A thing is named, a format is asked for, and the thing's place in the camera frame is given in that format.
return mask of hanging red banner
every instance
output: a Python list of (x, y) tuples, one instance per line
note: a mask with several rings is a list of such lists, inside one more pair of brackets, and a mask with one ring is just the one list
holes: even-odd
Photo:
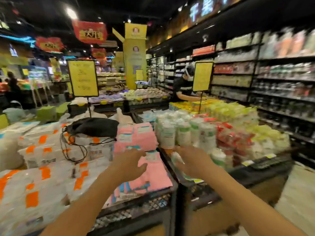
[(81, 42), (102, 44), (107, 38), (107, 30), (104, 23), (72, 20), (72, 25), (76, 37)]
[(92, 48), (92, 56), (97, 60), (103, 60), (106, 58), (106, 50)]
[(60, 52), (61, 49), (64, 48), (61, 39), (58, 37), (37, 37), (36, 38), (36, 45), (44, 51), (51, 52)]

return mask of hair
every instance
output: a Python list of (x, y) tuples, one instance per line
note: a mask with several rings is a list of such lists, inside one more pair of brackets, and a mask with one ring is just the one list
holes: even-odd
[(186, 66), (185, 69), (187, 70), (187, 73), (190, 76), (194, 76), (194, 74), (195, 74), (195, 67), (193, 67), (192, 65), (189, 65), (189, 66)]
[(9, 78), (14, 78), (14, 74), (13, 74), (11, 71), (9, 71), (9, 72), (8, 72), (8, 77), (9, 77)]

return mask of ceiling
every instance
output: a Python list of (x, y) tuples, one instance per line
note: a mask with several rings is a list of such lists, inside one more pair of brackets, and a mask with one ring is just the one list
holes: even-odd
[(11, 34), (16, 36), (60, 37), (68, 50), (88, 50), (90, 45), (80, 42), (74, 35), (71, 19), (65, 8), (76, 11), (78, 19), (89, 22), (104, 22), (108, 40), (121, 42), (112, 34), (114, 27), (124, 36), (124, 21), (147, 24), (148, 35), (186, 2), (194, 0), (0, 0), (0, 20), (5, 21)]

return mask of left hand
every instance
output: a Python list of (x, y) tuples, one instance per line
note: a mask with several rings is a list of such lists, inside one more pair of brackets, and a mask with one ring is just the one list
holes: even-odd
[(139, 178), (147, 170), (147, 163), (138, 167), (140, 158), (146, 155), (145, 151), (136, 148), (115, 155), (109, 168), (114, 171), (119, 185)]

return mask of sign pole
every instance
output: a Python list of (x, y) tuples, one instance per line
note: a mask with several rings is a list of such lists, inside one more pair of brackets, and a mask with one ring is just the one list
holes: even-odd
[(89, 113), (90, 113), (90, 118), (92, 117), (92, 114), (91, 114), (91, 103), (89, 102), (89, 98), (86, 98), (88, 100), (88, 109), (89, 109)]
[(203, 95), (203, 91), (201, 91), (200, 104), (199, 104), (199, 112), (198, 112), (198, 114), (200, 114), (200, 110), (201, 110), (202, 95)]

